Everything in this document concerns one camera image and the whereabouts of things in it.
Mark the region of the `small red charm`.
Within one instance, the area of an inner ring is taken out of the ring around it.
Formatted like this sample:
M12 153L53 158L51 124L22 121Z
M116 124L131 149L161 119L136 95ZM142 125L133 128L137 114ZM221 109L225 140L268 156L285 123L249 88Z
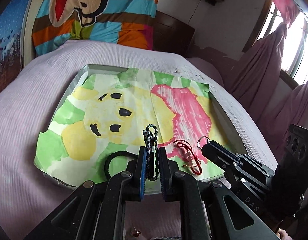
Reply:
M130 236L133 238L139 238L142 232L136 228L131 228Z

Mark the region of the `pink bed cover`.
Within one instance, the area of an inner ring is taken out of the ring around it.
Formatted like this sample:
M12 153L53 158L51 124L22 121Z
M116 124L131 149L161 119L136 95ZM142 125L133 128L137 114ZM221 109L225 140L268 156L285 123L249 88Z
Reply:
M238 130L247 152L272 169L277 161L253 119L224 88L180 55L97 41L67 41L31 61L0 93L0 226L23 239L69 190L34 166L38 135L63 93L87 64L154 70L207 83Z

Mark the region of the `pink curtain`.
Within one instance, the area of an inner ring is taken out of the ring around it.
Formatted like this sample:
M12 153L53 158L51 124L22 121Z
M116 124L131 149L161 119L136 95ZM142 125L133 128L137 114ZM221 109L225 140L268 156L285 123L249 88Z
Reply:
M298 85L270 113L264 109L277 87L287 31L300 10L293 0L273 0L282 23L259 39L229 71L228 92L236 98L257 124L273 154L281 155L290 124L303 125L308 112L308 81Z

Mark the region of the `window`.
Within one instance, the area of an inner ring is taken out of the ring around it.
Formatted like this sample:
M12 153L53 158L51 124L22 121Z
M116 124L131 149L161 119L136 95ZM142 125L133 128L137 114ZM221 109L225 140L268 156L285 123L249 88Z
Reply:
M261 39L271 34L282 22L280 11L274 3L270 3L269 12L257 38ZM308 21L302 12L287 30L281 70L298 85L308 81Z

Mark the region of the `dark wooden headboard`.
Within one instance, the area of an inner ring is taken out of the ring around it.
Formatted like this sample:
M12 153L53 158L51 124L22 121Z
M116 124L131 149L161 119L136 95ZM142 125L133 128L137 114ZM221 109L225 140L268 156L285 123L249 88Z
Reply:
M194 32L190 25L157 11L153 23L153 50L185 56Z

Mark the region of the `striped monkey blanket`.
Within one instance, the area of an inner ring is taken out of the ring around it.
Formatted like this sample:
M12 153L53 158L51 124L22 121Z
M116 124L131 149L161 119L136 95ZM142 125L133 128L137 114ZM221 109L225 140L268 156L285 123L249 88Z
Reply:
M153 49L158 0L43 0L32 39L37 55L68 40L92 40Z

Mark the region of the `blue fabric wardrobe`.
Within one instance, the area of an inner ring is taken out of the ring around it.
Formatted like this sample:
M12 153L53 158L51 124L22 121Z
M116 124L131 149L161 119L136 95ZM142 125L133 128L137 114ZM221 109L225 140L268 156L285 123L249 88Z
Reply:
M24 68L25 17L30 0L11 0L0 15L0 92Z

